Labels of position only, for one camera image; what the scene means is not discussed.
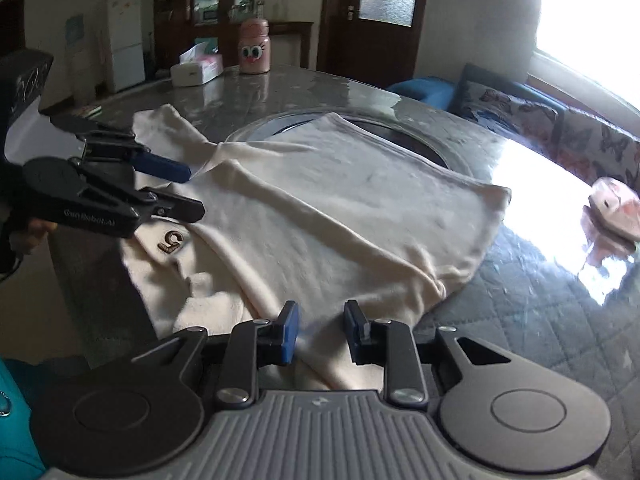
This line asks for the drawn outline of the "person's left hand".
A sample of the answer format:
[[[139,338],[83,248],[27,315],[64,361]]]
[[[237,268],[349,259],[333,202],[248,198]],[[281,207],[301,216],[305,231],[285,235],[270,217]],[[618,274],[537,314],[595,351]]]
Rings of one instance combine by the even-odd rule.
[[[32,219],[27,226],[16,229],[10,235],[10,246],[14,252],[30,255],[57,228],[54,222]]]

